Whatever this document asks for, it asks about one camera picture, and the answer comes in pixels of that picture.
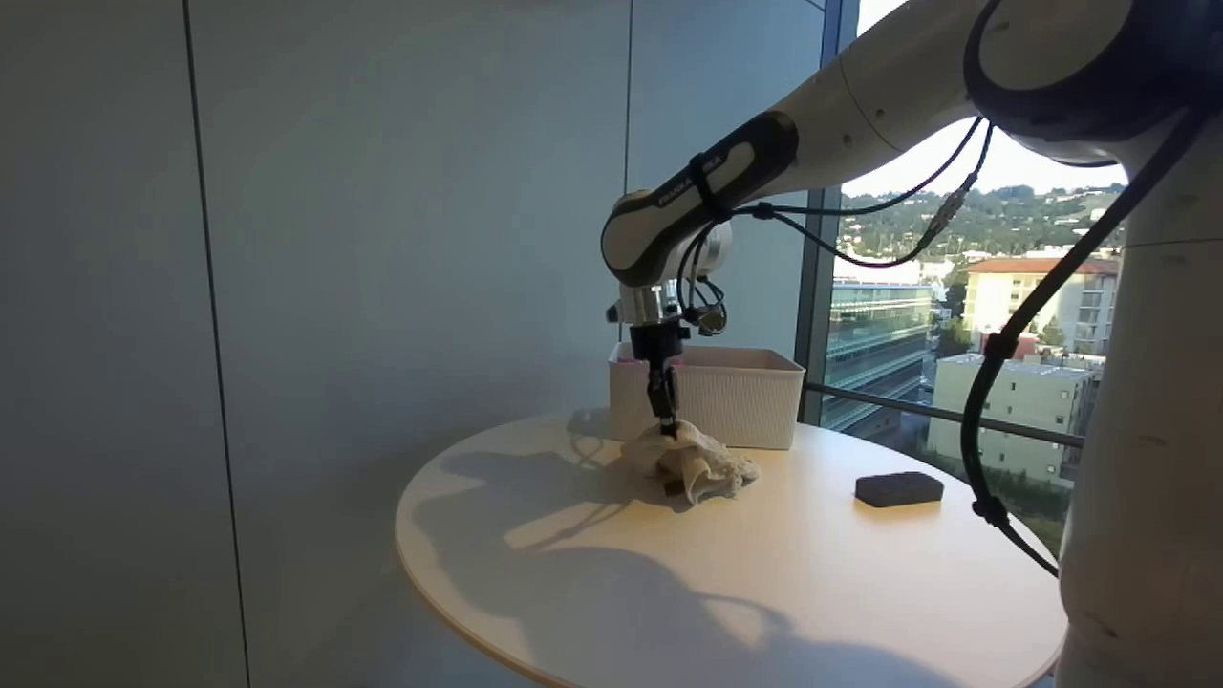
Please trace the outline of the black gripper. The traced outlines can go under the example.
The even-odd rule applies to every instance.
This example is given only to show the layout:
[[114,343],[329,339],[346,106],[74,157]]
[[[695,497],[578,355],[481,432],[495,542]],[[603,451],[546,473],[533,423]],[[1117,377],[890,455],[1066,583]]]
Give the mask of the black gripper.
[[678,435],[678,381],[666,362],[686,351],[686,339],[687,329],[680,323],[631,329],[631,351],[652,362],[645,398],[666,435]]

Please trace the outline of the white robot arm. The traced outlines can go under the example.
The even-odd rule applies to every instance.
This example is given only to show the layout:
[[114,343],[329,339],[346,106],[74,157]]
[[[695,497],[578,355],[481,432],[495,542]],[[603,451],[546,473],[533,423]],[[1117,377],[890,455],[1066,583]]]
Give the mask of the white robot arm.
[[908,0],[673,179],[616,204],[612,319],[678,417],[673,355],[718,311],[691,249],[733,214],[838,189],[955,119],[1059,165],[1117,165],[1097,218],[1125,283],[1055,565],[1064,688],[1223,688],[1223,0]]

